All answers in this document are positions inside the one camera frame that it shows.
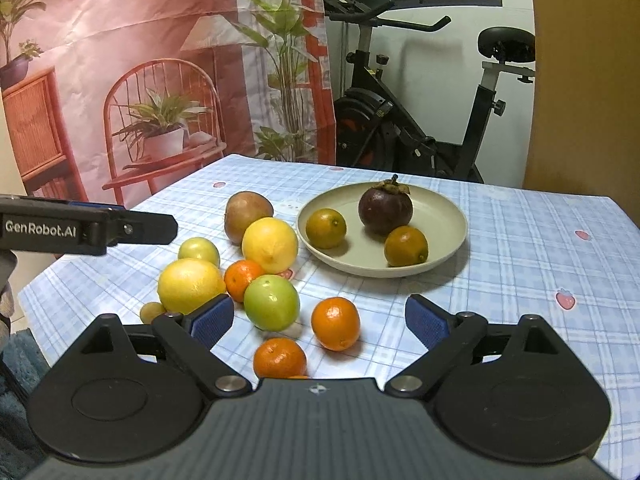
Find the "grey gloved hand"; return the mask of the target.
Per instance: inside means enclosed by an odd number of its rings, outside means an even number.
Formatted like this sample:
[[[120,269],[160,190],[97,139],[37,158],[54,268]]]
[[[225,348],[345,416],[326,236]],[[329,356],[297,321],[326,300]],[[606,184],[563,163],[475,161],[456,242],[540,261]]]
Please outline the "grey gloved hand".
[[[0,254],[0,286],[1,286],[1,323],[9,330],[14,315],[14,299],[10,285],[10,277],[16,267],[17,258],[13,252],[2,249]]]

